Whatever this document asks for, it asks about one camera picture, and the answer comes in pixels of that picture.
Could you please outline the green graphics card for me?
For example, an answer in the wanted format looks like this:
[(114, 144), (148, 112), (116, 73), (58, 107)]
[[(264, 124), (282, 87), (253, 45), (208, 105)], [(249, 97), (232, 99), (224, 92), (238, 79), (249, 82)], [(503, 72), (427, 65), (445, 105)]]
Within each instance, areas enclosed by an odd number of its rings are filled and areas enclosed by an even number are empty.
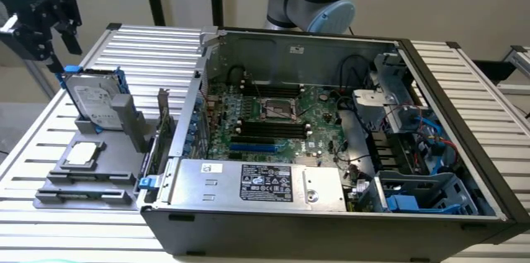
[(164, 171), (164, 167), (166, 165), (170, 141), (176, 129), (176, 123), (172, 115), (169, 114), (168, 96), (169, 90), (160, 88), (156, 96), (160, 115), (156, 132), (149, 142), (149, 152), (145, 154), (140, 170), (141, 177), (158, 175)]

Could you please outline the CPU socket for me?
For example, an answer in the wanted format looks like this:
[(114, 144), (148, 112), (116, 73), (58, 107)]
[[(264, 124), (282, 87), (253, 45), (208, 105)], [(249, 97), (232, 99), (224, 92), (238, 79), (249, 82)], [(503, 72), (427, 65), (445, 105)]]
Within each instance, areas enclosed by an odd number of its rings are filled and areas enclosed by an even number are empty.
[(301, 108), (293, 98), (256, 98), (252, 102), (252, 118), (256, 120), (277, 120), (280, 122), (298, 122)]

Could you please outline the blue case latch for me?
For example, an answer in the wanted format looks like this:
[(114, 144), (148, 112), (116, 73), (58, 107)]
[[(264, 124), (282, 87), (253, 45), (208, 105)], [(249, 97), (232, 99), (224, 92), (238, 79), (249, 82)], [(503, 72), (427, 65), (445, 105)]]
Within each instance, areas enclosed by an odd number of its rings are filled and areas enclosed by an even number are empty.
[(158, 188), (157, 176), (145, 176), (140, 179), (137, 188), (140, 190), (156, 190)]

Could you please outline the aluminium frame post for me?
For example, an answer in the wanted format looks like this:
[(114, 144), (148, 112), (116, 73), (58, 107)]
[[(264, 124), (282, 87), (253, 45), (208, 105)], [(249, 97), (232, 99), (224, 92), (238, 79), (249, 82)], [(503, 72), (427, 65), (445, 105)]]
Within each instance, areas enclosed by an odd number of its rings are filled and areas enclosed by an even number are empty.
[(22, 60), (25, 64), (25, 68), (27, 70), (29, 75), (31, 76), (33, 80), (35, 81), (35, 84), (38, 85), (43, 96), (51, 100), (51, 98), (55, 95), (55, 90), (53, 86), (50, 85), (43, 72), (38, 68), (37, 64), (33, 61), (29, 60)]

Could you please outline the blue expansion slot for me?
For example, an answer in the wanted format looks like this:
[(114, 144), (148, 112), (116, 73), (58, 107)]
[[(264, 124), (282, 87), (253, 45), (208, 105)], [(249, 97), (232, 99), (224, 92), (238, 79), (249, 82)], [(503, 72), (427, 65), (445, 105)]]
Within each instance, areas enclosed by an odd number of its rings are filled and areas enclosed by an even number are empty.
[(230, 151), (241, 151), (250, 153), (276, 153), (277, 147), (274, 145), (244, 145), (244, 144), (230, 144)]

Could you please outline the green RAM stick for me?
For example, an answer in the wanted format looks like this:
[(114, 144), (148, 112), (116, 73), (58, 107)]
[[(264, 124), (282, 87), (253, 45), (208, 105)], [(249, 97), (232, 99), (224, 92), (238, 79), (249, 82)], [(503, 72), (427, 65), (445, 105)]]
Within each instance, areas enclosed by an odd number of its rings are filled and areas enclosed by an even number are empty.
[(101, 194), (101, 195), (89, 195), (87, 193), (71, 193), (71, 194), (54, 194), (54, 197), (62, 201), (66, 200), (81, 200), (81, 201), (98, 201), (98, 202), (110, 202), (112, 199), (120, 199), (120, 194)]

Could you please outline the grey parts rack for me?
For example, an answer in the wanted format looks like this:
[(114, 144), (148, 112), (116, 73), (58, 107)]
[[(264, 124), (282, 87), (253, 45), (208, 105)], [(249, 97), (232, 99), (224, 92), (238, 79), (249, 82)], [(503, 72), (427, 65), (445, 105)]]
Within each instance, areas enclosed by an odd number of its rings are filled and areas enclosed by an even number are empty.
[[(37, 189), (33, 207), (61, 210), (136, 210), (136, 184), (146, 153), (148, 136), (142, 114), (133, 112), (129, 94), (117, 94), (112, 99), (124, 130), (77, 132), (66, 149), (46, 173), (43, 186)], [(90, 166), (74, 167), (65, 159), (75, 141), (102, 141), (102, 151)], [(54, 194), (87, 193), (89, 195), (120, 194), (110, 202), (66, 200)]]

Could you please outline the silver disk with blue bracket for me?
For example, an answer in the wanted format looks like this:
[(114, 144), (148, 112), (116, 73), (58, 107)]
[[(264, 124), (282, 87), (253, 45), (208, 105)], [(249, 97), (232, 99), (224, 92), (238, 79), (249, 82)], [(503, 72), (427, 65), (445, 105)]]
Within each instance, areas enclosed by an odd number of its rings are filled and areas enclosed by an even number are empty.
[(117, 94), (129, 93), (122, 70), (69, 65), (63, 67), (62, 81), (81, 118), (102, 130), (121, 130), (112, 99)]

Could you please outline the black open PC case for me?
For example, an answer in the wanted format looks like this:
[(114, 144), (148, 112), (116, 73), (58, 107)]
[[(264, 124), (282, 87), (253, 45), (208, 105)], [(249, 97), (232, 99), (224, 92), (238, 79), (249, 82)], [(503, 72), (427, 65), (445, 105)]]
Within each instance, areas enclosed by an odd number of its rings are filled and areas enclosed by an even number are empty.
[[(530, 126), (456, 43), (208, 27), (197, 50), (201, 56), (166, 165), (158, 175), (150, 175), (157, 176), (158, 188), (140, 190), (140, 215), (166, 253), (440, 262), (469, 246), (500, 244), (530, 230), (530, 210), (503, 178), (508, 164), (530, 160)], [(401, 56), (411, 97), (432, 114), (415, 132), (366, 129), (377, 172), (453, 173), (477, 215), (377, 211), (369, 189), (375, 176), (352, 186), (341, 182), (344, 212), (222, 212), (169, 206), (182, 160), (233, 161), (206, 157), (210, 84), (248, 79), (328, 86), (353, 101), (353, 91), (371, 83), (373, 59), (381, 53)]]

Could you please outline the green motherboard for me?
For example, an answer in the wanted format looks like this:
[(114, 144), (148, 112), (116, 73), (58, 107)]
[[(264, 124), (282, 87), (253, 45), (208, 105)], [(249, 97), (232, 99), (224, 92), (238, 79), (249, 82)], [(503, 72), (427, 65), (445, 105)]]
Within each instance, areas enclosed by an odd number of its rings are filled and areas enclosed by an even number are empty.
[[(360, 122), (360, 116), (353, 107), (352, 98), (342, 90), (328, 86), (309, 86), (298, 84), (297, 99), (301, 113), (298, 122), (305, 123), (305, 139), (256, 138), (241, 136), (240, 123), (280, 122), (277, 120), (256, 120), (252, 118), (252, 102), (256, 98), (242, 96), (240, 83), (216, 82), (210, 84), (206, 95), (206, 111), (209, 123), (209, 159), (245, 162), (266, 162), (294, 164), (296, 156), (314, 156), (321, 159), (320, 167), (333, 167), (342, 177), (342, 184), (352, 186), (358, 179), (369, 180), (377, 172), (377, 156), (373, 149), (372, 136)], [(346, 141), (342, 135), (338, 110), (350, 110), (356, 115), (365, 133), (365, 145), (369, 152), (371, 164), (358, 169), (353, 160), (364, 156), (346, 159)], [(250, 153), (230, 151), (230, 144), (274, 145), (276, 153)]]

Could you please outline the silver power supply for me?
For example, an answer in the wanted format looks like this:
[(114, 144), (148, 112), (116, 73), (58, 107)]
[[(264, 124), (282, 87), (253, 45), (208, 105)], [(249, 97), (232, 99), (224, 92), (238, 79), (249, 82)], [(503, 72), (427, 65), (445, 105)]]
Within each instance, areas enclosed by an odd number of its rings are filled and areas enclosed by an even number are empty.
[(344, 212), (333, 167), (185, 159), (177, 165), (169, 206), (222, 212)]

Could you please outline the silver drive cage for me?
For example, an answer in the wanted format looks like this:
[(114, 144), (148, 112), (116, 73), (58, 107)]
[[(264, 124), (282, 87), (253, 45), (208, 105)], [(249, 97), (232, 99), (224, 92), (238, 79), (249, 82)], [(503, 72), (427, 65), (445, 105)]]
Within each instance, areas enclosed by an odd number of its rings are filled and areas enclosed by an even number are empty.
[(356, 113), (364, 126), (372, 132), (416, 132), (432, 111), (411, 97), (404, 60), (396, 53), (381, 53), (373, 59), (373, 66), (371, 83), (352, 93)]

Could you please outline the silver CPU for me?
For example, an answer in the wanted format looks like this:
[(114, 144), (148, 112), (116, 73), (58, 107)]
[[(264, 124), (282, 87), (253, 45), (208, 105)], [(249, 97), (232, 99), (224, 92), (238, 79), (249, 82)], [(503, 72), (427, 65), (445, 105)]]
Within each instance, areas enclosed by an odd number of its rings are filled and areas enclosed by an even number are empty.
[(105, 143), (102, 141), (75, 141), (66, 155), (66, 164), (74, 167), (90, 166), (103, 146)]

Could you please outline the grey disk bay blue clips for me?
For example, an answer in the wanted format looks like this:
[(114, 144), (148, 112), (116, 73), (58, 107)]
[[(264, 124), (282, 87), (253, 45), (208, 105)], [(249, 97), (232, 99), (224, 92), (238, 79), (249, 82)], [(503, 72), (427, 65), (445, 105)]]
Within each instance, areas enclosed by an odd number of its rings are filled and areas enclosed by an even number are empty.
[(453, 173), (431, 176), (380, 171), (369, 183), (375, 209), (387, 213), (477, 215), (467, 188)]

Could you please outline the silver chipset heat sink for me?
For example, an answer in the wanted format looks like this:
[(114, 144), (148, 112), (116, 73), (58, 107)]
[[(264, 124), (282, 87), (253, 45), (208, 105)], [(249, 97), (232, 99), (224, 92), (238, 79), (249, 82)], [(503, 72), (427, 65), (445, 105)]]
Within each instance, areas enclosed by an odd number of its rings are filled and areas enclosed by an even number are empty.
[(320, 167), (321, 165), (321, 159), (314, 156), (296, 156), (293, 162), (306, 167)]

